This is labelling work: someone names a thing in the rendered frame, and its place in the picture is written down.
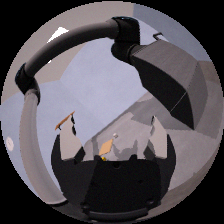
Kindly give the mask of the tan square mat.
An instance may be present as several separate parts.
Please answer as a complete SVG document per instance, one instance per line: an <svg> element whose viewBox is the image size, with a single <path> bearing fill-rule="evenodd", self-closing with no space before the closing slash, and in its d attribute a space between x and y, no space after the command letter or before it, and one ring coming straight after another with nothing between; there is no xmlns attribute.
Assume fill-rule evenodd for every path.
<svg viewBox="0 0 224 224"><path fill-rule="evenodd" d="M106 154L106 153L110 152L111 146L112 146L112 142L113 142L113 139L111 139L111 140L107 141L106 143L104 143L102 145L102 147L101 147L99 155L103 155L103 154Z"/></svg>

